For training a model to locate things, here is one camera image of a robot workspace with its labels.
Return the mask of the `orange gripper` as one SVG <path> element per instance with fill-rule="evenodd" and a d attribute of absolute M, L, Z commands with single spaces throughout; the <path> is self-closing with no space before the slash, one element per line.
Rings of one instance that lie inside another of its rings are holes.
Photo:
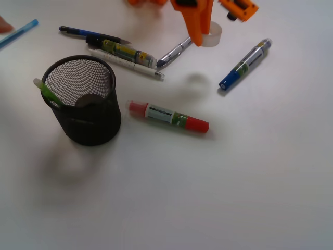
<path fill-rule="evenodd" d="M 186 23 L 191 40 L 197 46 L 202 44 L 202 35 L 209 34 L 213 0 L 171 1 L 174 10 L 180 11 Z M 258 10 L 257 4 L 250 0 L 219 0 L 228 11 L 227 18 L 231 21 L 249 20 Z"/>

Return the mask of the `person's hand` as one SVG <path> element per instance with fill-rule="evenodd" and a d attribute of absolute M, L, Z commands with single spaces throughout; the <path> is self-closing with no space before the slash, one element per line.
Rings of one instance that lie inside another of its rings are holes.
<path fill-rule="evenodd" d="M 13 32 L 14 27 L 10 25 L 2 16 L 0 16 L 0 34 Z"/>

